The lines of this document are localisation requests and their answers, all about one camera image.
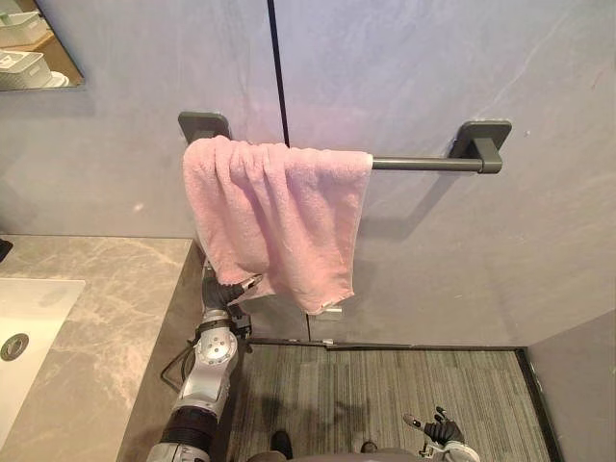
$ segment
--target striped carpet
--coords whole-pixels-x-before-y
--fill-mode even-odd
[[[432,422],[436,404],[456,419],[482,461],[549,462],[513,351],[327,351],[255,345],[244,358],[227,460],[291,435],[295,457],[381,448],[417,453],[424,437],[401,418]]]

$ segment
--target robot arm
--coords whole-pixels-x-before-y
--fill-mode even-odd
[[[422,423],[410,414],[404,414],[404,421],[425,435],[420,456],[425,459],[445,462],[480,462],[473,448],[465,445],[464,435],[457,423],[452,421],[445,409],[436,406],[436,423]]]
[[[226,306],[261,279],[255,275],[229,286],[214,277],[204,279],[204,316],[196,329],[194,366],[147,462],[210,462],[208,452],[228,397],[229,378],[238,364],[238,339]]]

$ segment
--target towel bar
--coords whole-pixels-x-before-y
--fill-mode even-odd
[[[220,114],[184,112],[178,122],[188,143],[216,135],[231,138],[229,122]],[[374,157],[372,168],[498,173],[502,168],[499,149],[510,131],[511,122],[507,120],[472,120],[460,127],[445,158]]]

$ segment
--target sink drain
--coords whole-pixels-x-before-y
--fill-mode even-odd
[[[0,349],[0,358],[4,361],[12,361],[17,359],[28,346],[30,339],[26,334],[15,334],[9,338]]]

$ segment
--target marble countertop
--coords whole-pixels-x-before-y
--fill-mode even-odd
[[[4,236],[0,277],[83,279],[1,461],[114,461],[192,241]]]

